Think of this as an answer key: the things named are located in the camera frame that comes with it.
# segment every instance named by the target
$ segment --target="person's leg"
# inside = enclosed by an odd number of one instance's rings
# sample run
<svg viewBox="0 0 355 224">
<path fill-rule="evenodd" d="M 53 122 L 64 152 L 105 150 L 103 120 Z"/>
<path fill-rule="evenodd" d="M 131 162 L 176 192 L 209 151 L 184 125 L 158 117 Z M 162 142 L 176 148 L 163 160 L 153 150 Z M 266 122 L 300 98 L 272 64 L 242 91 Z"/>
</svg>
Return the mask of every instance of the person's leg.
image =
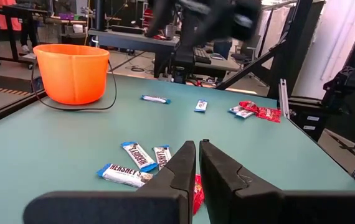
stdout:
<svg viewBox="0 0 355 224">
<path fill-rule="evenodd" d="M 28 23 L 28 35 L 29 35 L 29 40 L 31 41 L 32 48 L 38 45 L 38 40 L 36 38 L 36 30 L 37 30 L 36 27 L 37 27 L 36 21 L 30 21 Z"/>
<path fill-rule="evenodd" d="M 231 41 L 215 41 L 214 42 L 214 52 L 220 54 L 223 58 L 227 59 L 229 57 L 229 51 L 232 47 Z"/>
<path fill-rule="evenodd" d="M 28 40 L 28 25 L 26 24 L 26 22 L 23 22 L 21 24 L 21 36 L 20 36 L 21 46 L 27 46 L 27 40 Z"/>
</svg>

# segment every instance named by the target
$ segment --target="shoe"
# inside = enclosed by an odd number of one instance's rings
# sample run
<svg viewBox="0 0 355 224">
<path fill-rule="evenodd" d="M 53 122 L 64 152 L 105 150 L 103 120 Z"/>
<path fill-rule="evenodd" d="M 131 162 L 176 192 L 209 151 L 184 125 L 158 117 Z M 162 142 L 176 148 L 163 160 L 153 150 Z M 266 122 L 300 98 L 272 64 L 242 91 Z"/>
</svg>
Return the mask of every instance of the shoe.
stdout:
<svg viewBox="0 0 355 224">
<path fill-rule="evenodd" d="M 21 48 L 22 48 L 22 51 L 25 52 L 25 53 L 29 53 L 30 52 L 28 46 L 26 46 L 26 45 L 21 46 Z"/>
<path fill-rule="evenodd" d="M 27 54 L 27 57 L 31 59 L 36 59 L 36 55 L 34 53 Z"/>
</svg>

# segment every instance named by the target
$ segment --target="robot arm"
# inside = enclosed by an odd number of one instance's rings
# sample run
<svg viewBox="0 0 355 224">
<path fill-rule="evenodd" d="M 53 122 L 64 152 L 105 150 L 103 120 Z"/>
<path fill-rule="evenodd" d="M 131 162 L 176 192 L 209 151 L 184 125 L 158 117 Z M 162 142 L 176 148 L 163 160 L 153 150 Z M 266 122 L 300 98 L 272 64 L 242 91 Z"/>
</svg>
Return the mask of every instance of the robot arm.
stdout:
<svg viewBox="0 0 355 224">
<path fill-rule="evenodd" d="M 158 29 L 172 21 L 175 4 L 202 21 L 189 43 L 191 46 L 227 37 L 249 40 L 255 32 L 262 11 L 261 0 L 149 0 L 154 19 L 146 34 L 148 37 L 158 34 Z"/>
</svg>

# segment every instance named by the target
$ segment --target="orange bucket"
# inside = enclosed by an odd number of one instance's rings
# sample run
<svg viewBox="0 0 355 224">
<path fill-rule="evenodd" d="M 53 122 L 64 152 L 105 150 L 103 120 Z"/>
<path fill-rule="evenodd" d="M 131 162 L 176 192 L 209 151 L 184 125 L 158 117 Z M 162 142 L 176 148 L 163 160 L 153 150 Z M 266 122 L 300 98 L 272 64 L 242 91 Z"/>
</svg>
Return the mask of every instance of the orange bucket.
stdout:
<svg viewBox="0 0 355 224">
<path fill-rule="evenodd" d="M 44 44 L 34 47 L 47 95 L 67 105 L 94 102 L 105 92 L 106 50 L 81 45 Z"/>
</svg>

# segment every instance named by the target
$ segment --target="chair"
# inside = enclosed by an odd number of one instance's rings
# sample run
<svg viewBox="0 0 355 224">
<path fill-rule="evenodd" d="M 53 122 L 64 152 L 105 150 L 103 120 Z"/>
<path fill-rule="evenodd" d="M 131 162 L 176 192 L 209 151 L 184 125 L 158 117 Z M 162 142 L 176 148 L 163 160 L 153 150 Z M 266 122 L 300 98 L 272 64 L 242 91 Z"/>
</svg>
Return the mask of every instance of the chair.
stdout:
<svg viewBox="0 0 355 224">
<path fill-rule="evenodd" d="M 260 40 L 259 35 L 255 35 L 248 42 L 244 42 L 240 48 L 240 53 L 232 54 L 232 58 L 240 65 L 240 68 L 244 68 L 253 60 L 255 60 L 255 51 L 258 47 L 258 43 Z"/>
</svg>

